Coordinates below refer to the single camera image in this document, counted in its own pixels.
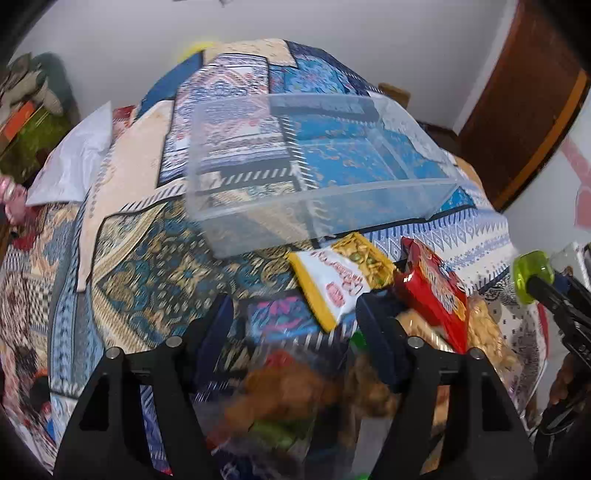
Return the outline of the person's right hand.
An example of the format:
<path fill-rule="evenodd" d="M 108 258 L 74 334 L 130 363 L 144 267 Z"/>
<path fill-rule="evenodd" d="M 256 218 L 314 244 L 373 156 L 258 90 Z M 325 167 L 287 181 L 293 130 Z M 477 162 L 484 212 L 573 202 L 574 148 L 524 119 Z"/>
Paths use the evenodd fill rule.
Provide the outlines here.
<path fill-rule="evenodd" d="M 558 404 L 568 397 L 568 387 L 573 381 L 576 358 L 567 354 L 549 392 L 549 406 Z"/>

